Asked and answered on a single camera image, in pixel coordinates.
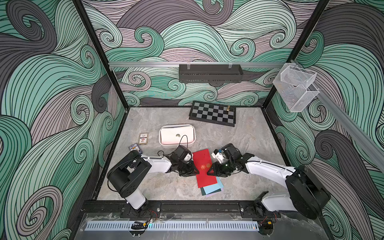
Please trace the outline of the red envelope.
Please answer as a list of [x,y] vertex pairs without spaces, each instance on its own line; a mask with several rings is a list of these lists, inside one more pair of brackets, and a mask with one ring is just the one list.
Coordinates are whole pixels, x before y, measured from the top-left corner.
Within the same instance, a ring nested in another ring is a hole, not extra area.
[[208,149],[194,152],[193,161],[195,167],[199,171],[199,174],[196,175],[199,188],[207,187],[217,183],[215,176],[207,175],[208,170],[212,166],[212,159]]

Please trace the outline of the teal envelope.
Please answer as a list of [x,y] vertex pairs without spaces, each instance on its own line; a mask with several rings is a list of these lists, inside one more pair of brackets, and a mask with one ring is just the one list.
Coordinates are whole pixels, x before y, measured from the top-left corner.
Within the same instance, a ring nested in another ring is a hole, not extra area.
[[217,179],[216,184],[200,188],[203,196],[215,194],[215,193],[221,192],[223,190],[224,185],[222,184],[220,178],[216,177],[216,179]]

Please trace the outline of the lavender envelope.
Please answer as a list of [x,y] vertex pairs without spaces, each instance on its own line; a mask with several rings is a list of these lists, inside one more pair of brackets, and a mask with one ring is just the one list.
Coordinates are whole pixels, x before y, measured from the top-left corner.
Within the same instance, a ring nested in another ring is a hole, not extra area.
[[205,195],[206,198],[208,197],[211,197],[211,196],[214,196],[214,195],[217,195],[217,194],[220,194],[222,193],[221,191],[220,192],[214,192],[214,193],[211,193],[211,194],[208,194],[208,195]]

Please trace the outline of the pink envelope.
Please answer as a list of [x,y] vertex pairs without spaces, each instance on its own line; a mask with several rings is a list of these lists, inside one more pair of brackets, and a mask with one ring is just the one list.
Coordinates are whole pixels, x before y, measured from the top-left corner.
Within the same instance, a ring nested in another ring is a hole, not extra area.
[[162,128],[160,137],[163,145],[191,144],[195,141],[195,130],[192,126]]

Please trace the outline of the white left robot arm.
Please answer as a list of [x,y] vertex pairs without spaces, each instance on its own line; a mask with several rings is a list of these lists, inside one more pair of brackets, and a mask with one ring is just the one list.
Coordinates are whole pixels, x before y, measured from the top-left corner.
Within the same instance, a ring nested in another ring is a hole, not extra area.
[[180,177],[196,176],[192,153],[189,150],[172,152],[168,155],[148,157],[133,150],[113,166],[108,174],[108,184],[135,210],[146,204],[147,199],[139,190],[139,185],[149,173],[177,173]]

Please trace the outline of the white plastic storage box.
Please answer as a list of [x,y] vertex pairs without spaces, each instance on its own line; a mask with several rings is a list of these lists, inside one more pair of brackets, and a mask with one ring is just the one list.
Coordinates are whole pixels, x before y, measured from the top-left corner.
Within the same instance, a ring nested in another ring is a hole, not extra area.
[[196,141],[195,127],[190,124],[167,125],[159,130],[159,143],[165,147],[191,145]]

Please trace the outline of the blue playing card box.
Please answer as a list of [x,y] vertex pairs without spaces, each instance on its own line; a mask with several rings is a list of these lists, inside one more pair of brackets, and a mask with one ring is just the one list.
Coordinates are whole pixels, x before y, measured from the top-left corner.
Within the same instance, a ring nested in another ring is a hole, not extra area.
[[129,146],[129,150],[131,151],[137,151],[140,155],[143,153],[142,150],[140,149],[139,145],[137,143]]

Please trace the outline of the black folding chess board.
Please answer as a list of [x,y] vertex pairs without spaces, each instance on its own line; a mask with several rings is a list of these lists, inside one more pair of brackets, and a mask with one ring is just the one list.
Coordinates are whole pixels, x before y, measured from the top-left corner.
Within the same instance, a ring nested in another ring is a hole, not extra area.
[[235,127],[236,124],[236,107],[231,107],[227,111],[225,105],[212,103],[204,103],[193,101],[189,113],[189,119],[205,123]]

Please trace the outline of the black wall shelf tray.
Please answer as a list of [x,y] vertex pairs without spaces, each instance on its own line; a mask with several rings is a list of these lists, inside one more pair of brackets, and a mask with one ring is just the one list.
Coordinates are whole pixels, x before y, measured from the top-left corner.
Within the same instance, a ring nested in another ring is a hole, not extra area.
[[224,83],[240,83],[244,72],[240,65],[179,65],[179,81],[181,83],[208,83],[221,85]]

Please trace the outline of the clear acrylic wall bin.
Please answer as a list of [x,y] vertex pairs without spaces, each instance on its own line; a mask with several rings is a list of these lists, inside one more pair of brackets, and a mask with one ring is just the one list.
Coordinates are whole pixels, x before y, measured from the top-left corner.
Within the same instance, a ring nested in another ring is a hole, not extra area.
[[317,73],[285,63],[273,81],[290,112],[302,112],[319,94],[314,86]]

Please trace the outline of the black right corner post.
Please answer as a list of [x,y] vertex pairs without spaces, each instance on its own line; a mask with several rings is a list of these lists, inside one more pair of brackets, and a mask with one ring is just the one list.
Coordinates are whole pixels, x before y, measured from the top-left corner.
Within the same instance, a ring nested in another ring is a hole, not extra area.
[[[304,25],[304,30],[301,33],[299,40],[297,41],[296,45],[294,46],[293,50],[291,51],[291,54],[288,57],[287,63],[290,63],[292,60],[295,60],[297,56],[299,55],[301,49],[305,45],[305,42],[311,35],[313,29],[315,28],[317,22],[319,21],[322,13],[324,12],[325,8],[327,7],[329,3],[329,0],[320,0],[315,7],[314,12],[312,13],[311,17],[308,19],[308,22]],[[270,90],[267,98],[265,99],[263,105],[262,105],[262,111],[263,113],[266,112],[269,104],[272,101],[273,96],[276,93],[276,88],[275,86],[272,87]]]

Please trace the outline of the aluminium back rail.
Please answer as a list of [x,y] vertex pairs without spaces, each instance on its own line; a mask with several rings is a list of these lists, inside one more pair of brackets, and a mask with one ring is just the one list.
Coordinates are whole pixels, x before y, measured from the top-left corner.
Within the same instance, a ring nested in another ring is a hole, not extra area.
[[179,65],[241,65],[244,68],[282,68],[285,63],[266,63],[266,62],[109,62],[110,68],[176,68]]

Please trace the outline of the aluminium rail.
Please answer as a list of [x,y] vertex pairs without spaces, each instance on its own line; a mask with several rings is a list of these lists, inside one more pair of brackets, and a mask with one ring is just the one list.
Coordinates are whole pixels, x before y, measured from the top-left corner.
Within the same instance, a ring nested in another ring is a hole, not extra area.
[[179,65],[241,65],[244,68],[282,68],[285,63],[266,63],[266,62],[109,62],[110,68],[176,68]]
[[372,100],[374,94],[363,92],[357,75],[348,76],[324,71],[318,67],[305,70],[291,61],[295,69],[314,75],[310,90],[316,95],[299,101],[301,116],[315,131],[323,131],[335,122],[354,139],[363,158],[377,169],[384,169],[384,96]]

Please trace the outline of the aluminium right rail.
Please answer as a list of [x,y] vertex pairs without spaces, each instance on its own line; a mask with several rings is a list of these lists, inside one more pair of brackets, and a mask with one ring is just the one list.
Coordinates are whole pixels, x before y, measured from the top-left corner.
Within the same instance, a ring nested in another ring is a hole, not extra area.
[[305,70],[291,61],[295,69],[314,75],[310,90],[316,95],[299,101],[301,116],[315,131],[323,131],[335,122],[354,139],[363,158],[377,169],[384,169],[384,96],[372,100],[374,94],[363,92],[357,75],[348,76],[324,71],[318,67]]

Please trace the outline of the black corner frame post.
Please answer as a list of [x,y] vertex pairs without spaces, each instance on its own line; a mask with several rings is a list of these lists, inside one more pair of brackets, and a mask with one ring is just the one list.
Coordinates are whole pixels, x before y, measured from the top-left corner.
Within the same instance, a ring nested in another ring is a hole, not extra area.
[[73,3],[74,3],[74,6],[75,6],[75,8],[76,8],[76,10],[80,16],[80,19],[81,19],[87,33],[91,39],[91,42],[96,49],[96,52],[97,52],[97,54],[101,60],[101,63],[103,65],[104,69],[106,70],[107,75],[108,75],[115,91],[117,92],[117,95],[118,95],[120,101],[122,102],[122,105],[123,105],[126,113],[128,113],[130,107],[128,106],[127,101],[123,95],[123,92],[120,88],[120,85],[119,85],[119,82],[116,78],[115,73],[109,67],[109,62],[108,62],[107,56],[106,56],[106,54],[105,54],[105,52],[101,46],[101,43],[97,37],[95,29],[92,26],[91,20],[90,20],[88,14],[86,12],[84,4],[80,0],[73,0]]

